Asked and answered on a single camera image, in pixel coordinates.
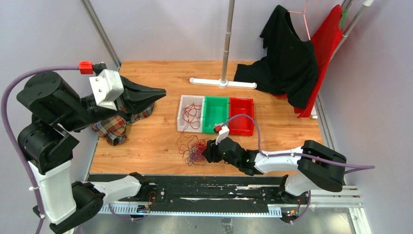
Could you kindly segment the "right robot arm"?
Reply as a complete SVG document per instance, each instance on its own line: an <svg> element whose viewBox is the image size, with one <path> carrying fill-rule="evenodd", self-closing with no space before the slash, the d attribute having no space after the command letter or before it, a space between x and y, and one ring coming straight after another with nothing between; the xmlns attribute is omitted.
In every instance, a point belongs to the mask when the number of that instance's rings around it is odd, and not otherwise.
<svg viewBox="0 0 413 234"><path fill-rule="evenodd" d="M283 176L278 190L284 203L293 202L309 190L341 192L343 165L347 162L342 154L313 140L306 140L301 147L290 150L260 152L246 150L226 137L219 143L209 140L202 154L209 163L224 161L250 176L293 171L294 174Z"/></svg>

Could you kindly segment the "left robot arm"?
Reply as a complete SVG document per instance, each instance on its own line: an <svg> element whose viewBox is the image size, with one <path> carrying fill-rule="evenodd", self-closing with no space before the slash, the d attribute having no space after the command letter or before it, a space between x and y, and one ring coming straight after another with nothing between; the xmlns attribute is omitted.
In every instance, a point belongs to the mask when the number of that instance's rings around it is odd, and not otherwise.
<svg viewBox="0 0 413 234"><path fill-rule="evenodd" d="M38 184L38 214L56 234L90 220L114 201L144 201L149 196L149 183L138 173L104 183L73 182L70 167L78 140L72 132L110 117L138 114L166 91L136 84L109 69L90 77L90 85L92 94L80 97L58 73L42 72L17 95L33 115L17 141Z"/></svg>

